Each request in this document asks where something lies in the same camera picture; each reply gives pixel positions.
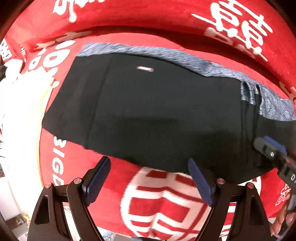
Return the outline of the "person's right hand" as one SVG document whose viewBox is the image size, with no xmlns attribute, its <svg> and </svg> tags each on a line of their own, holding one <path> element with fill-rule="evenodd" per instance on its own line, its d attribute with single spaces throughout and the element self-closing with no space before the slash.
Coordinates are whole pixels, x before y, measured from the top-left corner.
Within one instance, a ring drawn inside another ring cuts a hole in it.
<svg viewBox="0 0 296 241">
<path fill-rule="evenodd" d="M 270 233 L 273 236 L 278 235 L 283 223 L 285 223 L 288 227 L 291 227 L 295 221 L 295 212 L 287 214 L 287 206 L 290 201 L 291 194 L 291 191 L 286 194 L 285 203 L 278 212 L 274 223 L 270 226 Z"/>
</svg>

